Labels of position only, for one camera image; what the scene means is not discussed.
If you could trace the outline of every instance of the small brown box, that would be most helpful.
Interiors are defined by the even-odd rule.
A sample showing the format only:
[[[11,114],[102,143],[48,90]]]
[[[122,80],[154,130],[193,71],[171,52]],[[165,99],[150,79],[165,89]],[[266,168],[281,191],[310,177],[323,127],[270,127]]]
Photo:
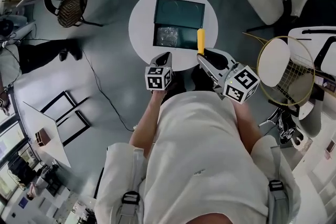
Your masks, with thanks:
[[[45,146],[50,141],[50,138],[46,131],[42,128],[36,134],[36,142],[39,146]]]

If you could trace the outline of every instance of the gray floor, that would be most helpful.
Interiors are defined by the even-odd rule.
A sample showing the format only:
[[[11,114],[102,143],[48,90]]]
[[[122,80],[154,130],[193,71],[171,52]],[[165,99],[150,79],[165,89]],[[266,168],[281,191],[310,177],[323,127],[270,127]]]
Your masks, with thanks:
[[[261,20],[246,0],[208,1],[218,19],[216,48],[226,50],[237,61],[255,67],[261,45],[243,35],[242,31],[262,25]],[[128,128],[137,124],[150,98],[144,81],[146,63],[133,50],[128,35],[129,17],[137,2],[88,0],[85,18],[105,24],[102,28],[82,25],[65,29],[58,25],[55,16],[46,11],[42,1],[34,7],[36,38],[81,38],[82,47],[100,77],[103,90]],[[273,37],[271,30],[257,34],[264,38]],[[71,56],[65,62],[56,58],[45,67],[22,76],[15,83],[21,109],[23,101],[41,109],[63,90],[69,90],[77,101],[90,97],[81,106],[81,111],[92,127],[66,146],[69,161],[75,165],[72,170],[64,170],[64,178],[72,190],[92,196],[104,166],[107,146],[127,142],[131,133],[123,127],[113,108],[98,91],[85,58],[78,62]],[[264,121],[275,109],[267,103],[260,89],[249,99],[249,104],[257,122]]]

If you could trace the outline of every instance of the round white table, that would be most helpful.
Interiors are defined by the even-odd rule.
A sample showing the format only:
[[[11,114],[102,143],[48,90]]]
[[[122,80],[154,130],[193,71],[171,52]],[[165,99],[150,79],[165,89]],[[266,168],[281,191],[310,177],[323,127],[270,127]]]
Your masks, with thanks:
[[[213,48],[218,35],[218,22],[214,9],[207,0],[186,0],[205,4],[203,28],[205,29],[205,47]],[[197,51],[191,49],[159,47],[153,45],[154,13],[156,0],[139,0],[135,5],[128,31],[134,50],[146,63],[164,52],[170,51],[173,56],[174,71],[194,67],[197,62]]]

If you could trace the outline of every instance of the strap buckle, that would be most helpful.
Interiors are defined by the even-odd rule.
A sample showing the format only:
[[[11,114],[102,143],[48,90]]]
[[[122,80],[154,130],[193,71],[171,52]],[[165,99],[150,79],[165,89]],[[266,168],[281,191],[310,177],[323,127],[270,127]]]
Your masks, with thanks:
[[[284,185],[280,180],[271,180],[268,184],[270,191],[283,190]]]
[[[120,215],[127,217],[134,217],[136,207],[139,205],[140,194],[136,191],[129,191],[125,193],[121,198],[121,210]]]

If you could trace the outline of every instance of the shoe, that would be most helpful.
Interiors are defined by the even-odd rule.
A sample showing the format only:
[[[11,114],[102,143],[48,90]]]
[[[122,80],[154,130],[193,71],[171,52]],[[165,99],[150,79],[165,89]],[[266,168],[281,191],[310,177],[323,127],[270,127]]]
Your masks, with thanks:
[[[68,56],[68,50],[67,49],[63,49],[60,53],[59,53],[59,60],[61,62],[63,62],[65,59],[67,59]]]
[[[82,59],[83,57],[83,52],[77,44],[69,45],[68,51],[71,53],[71,55],[74,57],[76,61]]]

